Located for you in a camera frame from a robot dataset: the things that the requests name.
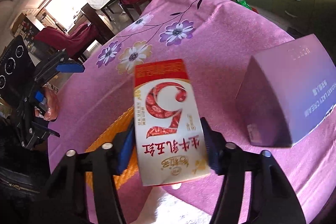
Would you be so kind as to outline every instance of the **purple box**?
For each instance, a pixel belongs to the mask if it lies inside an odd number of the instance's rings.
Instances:
[[[336,105],[336,68],[311,34],[251,57],[236,96],[252,145],[290,147]]]

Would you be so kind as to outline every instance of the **red and white packaging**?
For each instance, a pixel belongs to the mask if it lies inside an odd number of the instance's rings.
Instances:
[[[134,121],[144,186],[210,173],[203,130],[182,59],[135,67]]]

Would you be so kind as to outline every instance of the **red number 5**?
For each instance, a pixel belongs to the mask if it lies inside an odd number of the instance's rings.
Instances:
[[[179,126],[181,118],[182,108],[175,111],[167,111],[162,107],[160,107],[157,101],[159,92],[166,86],[174,86],[177,88],[178,92],[175,95],[176,101],[183,102],[186,99],[187,92],[185,91],[184,87],[178,83],[164,82],[152,88],[146,97],[146,109],[149,112],[149,114],[159,119],[166,119],[169,117],[173,118],[169,128],[151,127],[147,132],[146,138],[151,136],[173,134],[177,132],[177,127]]]

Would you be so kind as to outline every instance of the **dark wooden table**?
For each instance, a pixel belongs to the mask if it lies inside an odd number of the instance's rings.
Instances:
[[[112,37],[114,37],[114,33],[110,30],[109,27],[103,22],[103,20],[98,16],[96,10],[92,8],[88,3],[85,4],[81,8],[82,13],[85,17],[94,24],[102,38],[104,39],[104,43],[102,40],[98,41],[100,44],[104,45],[107,41],[109,41]]]

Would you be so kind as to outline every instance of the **purple flower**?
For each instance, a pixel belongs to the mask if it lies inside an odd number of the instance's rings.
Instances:
[[[101,51],[101,54],[98,55],[98,61],[96,63],[98,68],[100,68],[103,64],[106,66],[108,63],[114,60],[120,49],[121,43],[118,43],[118,40],[110,43],[107,48],[104,48]]]
[[[195,30],[192,21],[174,22],[166,27],[166,31],[160,34],[160,42],[167,42],[167,46],[179,45],[183,38],[192,38]]]

